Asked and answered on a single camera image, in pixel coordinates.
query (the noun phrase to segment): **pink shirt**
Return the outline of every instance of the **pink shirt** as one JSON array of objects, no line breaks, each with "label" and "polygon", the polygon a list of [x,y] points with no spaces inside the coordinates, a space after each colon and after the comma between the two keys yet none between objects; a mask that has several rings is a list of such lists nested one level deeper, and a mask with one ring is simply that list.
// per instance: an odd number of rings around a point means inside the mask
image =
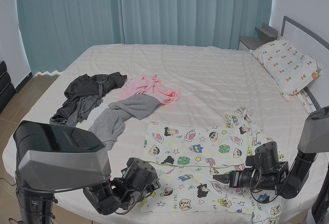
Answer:
[{"label": "pink shirt", "polygon": [[127,99],[136,94],[146,94],[156,98],[162,104],[168,104],[179,99],[180,89],[165,88],[157,75],[137,76],[131,79],[121,90],[119,100]]}]

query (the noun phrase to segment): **headboard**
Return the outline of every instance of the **headboard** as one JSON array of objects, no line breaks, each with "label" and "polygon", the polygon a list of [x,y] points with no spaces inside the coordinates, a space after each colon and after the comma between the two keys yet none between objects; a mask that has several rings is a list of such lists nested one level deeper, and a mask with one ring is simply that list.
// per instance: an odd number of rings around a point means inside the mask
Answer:
[{"label": "headboard", "polygon": [[283,17],[281,36],[295,47],[315,58],[321,75],[304,88],[317,109],[329,105],[329,43],[303,25]]}]

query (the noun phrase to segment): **white bed sheet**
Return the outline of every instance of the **white bed sheet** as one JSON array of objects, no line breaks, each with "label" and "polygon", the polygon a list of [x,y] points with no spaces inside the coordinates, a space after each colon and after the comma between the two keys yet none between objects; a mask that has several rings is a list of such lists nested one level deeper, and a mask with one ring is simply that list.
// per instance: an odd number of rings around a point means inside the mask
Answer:
[{"label": "white bed sheet", "polygon": [[[277,140],[292,164],[308,114],[297,98],[285,101],[274,80],[245,51],[172,45],[92,46],[60,75],[24,119],[48,123],[66,100],[63,92],[73,79],[85,73],[91,76],[116,71],[127,74],[128,78],[158,74],[164,85],[180,87],[182,95],[178,101],[158,107],[148,118],[141,121],[131,118],[125,122],[125,131],[108,152],[112,177],[121,176],[120,170],[126,167],[129,157],[143,156],[149,120],[180,126],[223,126],[223,115],[239,106],[248,108],[255,122],[267,136]],[[119,92],[119,89],[109,92],[101,106],[77,127],[88,129],[106,104],[119,99]],[[3,152],[3,162],[7,172],[14,176],[16,147],[12,137]],[[280,223],[312,205],[322,186],[327,165],[325,154],[319,154],[301,193],[294,199],[283,200]],[[124,216],[102,216],[94,210],[82,190],[59,193],[56,198],[59,206],[100,223],[251,223],[250,215],[225,211],[143,213],[135,207]]]}]

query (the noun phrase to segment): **pillow with heart print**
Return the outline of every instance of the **pillow with heart print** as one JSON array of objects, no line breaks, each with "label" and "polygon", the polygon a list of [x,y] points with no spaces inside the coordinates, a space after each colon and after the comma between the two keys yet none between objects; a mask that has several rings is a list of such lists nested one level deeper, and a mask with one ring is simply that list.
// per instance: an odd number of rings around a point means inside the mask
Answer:
[{"label": "pillow with heart print", "polygon": [[321,74],[317,61],[284,37],[251,50],[251,54],[275,80],[287,101],[289,95],[296,94]]}]

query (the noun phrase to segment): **cartoon print shirt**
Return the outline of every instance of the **cartoon print shirt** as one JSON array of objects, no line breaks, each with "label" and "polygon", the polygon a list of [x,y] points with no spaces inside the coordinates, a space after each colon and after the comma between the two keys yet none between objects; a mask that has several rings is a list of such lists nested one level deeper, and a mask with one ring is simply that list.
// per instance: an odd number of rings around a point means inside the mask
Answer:
[{"label": "cartoon print shirt", "polygon": [[[160,189],[141,203],[144,212],[229,211],[249,214],[254,223],[276,223],[281,213],[281,199],[260,204],[250,190],[232,189],[212,176],[243,170],[245,159],[257,146],[272,141],[247,113],[239,107],[226,114],[223,127],[182,127],[150,122],[144,157],[157,170]],[[285,160],[279,147],[279,160]],[[262,191],[254,197],[262,202],[275,196]]]}]

